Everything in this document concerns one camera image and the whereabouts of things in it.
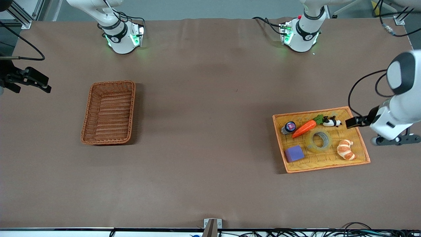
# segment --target can lid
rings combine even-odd
[[[294,132],[295,128],[296,128],[295,123],[292,121],[285,124],[285,130],[288,132]]]

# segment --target toy croissant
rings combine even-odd
[[[343,157],[345,160],[355,159],[355,154],[351,151],[351,146],[354,143],[350,140],[342,140],[338,145],[338,154]]]

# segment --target toy carrot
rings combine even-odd
[[[314,127],[316,127],[317,124],[322,124],[322,123],[323,123],[323,115],[319,114],[314,119],[306,122],[299,129],[297,129],[297,131],[295,131],[292,134],[292,138],[296,138],[298,136],[301,136],[304,133],[306,133],[306,132],[310,131],[311,129],[313,129]]]

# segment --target blue cube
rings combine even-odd
[[[301,149],[299,145],[286,149],[285,155],[287,156],[288,162],[293,162],[293,161],[304,158],[303,150]]]

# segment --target brown wicker basket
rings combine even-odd
[[[136,85],[132,81],[94,83],[89,90],[80,140],[87,145],[129,141]]]
[[[327,151],[320,153],[310,152],[305,145],[305,139],[308,135],[308,132],[299,137],[292,138],[291,135],[284,135],[280,131],[282,126],[284,126],[289,121],[294,121],[297,127],[300,127],[301,125],[303,125],[310,119],[313,119],[319,114],[323,114],[324,116],[329,117],[335,115],[336,119],[340,120],[343,123],[339,127],[325,127],[323,125],[316,126],[316,128],[326,130],[332,136],[333,144]],[[368,156],[368,152],[365,147],[364,140],[361,137],[359,129],[346,128],[345,120],[351,117],[352,113],[349,107],[273,115],[273,123],[275,125],[276,137],[278,139],[278,144],[281,150],[282,159],[284,161],[286,171],[288,173],[295,173],[370,163],[370,157]],[[354,160],[345,160],[342,157],[340,157],[336,151],[339,142],[344,139],[351,140],[354,142],[353,146],[351,146],[351,151],[356,155],[356,158]],[[314,138],[314,142],[318,146],[322,145],[321,138],[318,138],[317,136]],[[301,146],[304,153],[304,158],[294,162],[288,162],[285,155],[285,149],[296,145]]]

